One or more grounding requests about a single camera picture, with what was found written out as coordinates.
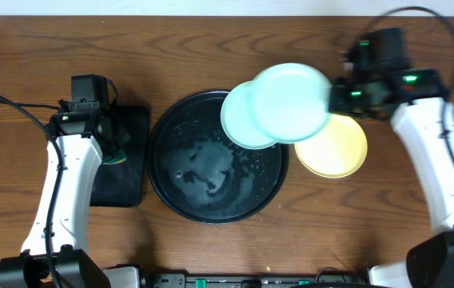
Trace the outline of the green yellow sponge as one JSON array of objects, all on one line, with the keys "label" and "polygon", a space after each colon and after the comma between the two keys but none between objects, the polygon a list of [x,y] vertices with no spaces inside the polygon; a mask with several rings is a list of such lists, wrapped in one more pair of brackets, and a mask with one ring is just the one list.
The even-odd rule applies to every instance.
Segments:
[{"label": "green yellow sponge", "polygon": [[126,160],[126,154],[123,149],[116,150],[112,154],[107,154],[102,159],[104,165],[117,165]]}]

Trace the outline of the yellow plate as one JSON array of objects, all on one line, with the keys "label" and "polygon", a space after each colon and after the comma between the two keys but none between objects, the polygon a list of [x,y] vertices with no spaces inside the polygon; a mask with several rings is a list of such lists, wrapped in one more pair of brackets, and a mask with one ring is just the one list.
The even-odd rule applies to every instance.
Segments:
[{"label": "yellow plate", "polygon": [[332,114],[322,130],[294,145],[301,163],[324,178],[343,178],[356,172],[368,152],[367,138],[352,118]]}]

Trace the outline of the light green plate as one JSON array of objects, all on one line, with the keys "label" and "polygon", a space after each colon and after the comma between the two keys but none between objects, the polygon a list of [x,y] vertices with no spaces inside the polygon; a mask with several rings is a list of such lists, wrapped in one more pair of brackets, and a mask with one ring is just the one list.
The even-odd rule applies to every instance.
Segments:
[{"label": "light green plate", "polygon": [[243,148],[261,150],[277,143],[256,125],[249,107],[252,81],[243,82],[228,92],[221,106],[221,125],[228,138]]},{"label": "light green plate", "polygon": [[292,62],[270,66],[253,79],[253,120],[278,142],[310,138],[329,120],[331,87],[329,79],[314,67]]}]

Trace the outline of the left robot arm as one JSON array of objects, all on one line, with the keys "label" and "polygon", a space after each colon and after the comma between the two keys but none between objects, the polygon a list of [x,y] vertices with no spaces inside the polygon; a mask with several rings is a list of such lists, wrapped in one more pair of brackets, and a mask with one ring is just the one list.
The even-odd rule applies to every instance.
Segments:
[{"label": "left robot arm", "polygon": [[99,268],[87,252],[86,229],[103,149],[97,132],[110,120],[95,113],[58,113],[45,128],[48,166],[38,212],[17,257],[0,261],[0,286],[138,287],[135,266]]}]

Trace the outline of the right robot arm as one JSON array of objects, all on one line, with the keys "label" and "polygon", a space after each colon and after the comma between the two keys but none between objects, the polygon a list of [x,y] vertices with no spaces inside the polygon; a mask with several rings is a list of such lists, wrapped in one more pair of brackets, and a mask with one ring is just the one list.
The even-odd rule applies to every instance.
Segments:
[{"label": "right robot arm", "polygon": [[454,287],[454,105],[434,69],[337,78],[329,110],[389,121],[402,141],[428,205],[433,236],[404,261],[374,266],[368,281],[384,287]]}]

